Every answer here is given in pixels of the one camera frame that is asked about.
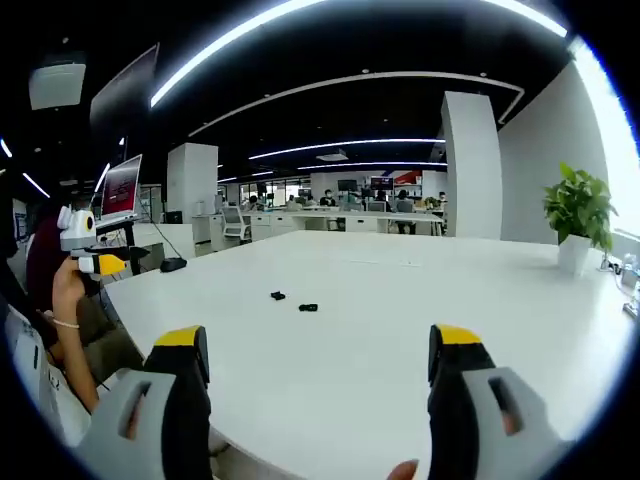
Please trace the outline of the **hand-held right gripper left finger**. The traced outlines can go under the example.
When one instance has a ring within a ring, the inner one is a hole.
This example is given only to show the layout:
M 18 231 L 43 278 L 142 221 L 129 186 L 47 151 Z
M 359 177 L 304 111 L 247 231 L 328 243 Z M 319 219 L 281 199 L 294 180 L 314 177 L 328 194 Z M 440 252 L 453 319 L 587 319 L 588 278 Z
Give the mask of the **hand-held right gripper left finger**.
M 211 479 L 203 326 L 170 331 L 92 414 L 75 457 L 94 479 Z

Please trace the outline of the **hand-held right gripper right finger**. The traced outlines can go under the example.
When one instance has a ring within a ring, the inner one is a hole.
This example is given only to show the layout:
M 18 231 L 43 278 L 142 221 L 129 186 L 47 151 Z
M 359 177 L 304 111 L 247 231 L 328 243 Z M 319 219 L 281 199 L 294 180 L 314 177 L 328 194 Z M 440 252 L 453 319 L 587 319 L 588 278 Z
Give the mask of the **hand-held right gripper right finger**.
M 541 479 L 574 446 L 543 398 L 470 330 L 431 326 L 428 383 L 431 479 Z

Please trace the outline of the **person's left hand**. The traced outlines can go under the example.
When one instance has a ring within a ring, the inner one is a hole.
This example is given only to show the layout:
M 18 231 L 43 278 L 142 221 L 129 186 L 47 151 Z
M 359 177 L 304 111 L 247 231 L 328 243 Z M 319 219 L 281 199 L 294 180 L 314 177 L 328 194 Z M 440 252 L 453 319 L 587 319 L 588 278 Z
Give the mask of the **person's left hand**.
M 84 295 L 85 288 L 77 261 L 67 258 L 54 275 L 52 286 L 54 319 L 69 328 L 77 328 L 77 305 Z

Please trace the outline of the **person's right hand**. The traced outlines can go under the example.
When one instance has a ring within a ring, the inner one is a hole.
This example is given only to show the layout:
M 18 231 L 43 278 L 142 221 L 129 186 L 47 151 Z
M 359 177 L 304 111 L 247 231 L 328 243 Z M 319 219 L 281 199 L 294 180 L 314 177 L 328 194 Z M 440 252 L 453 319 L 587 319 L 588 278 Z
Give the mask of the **person's right hand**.
M 387 480 L 412 480 L 416 473 L 418 464 L 419 461 L 417 459 L 399 463 L 389 473 Z

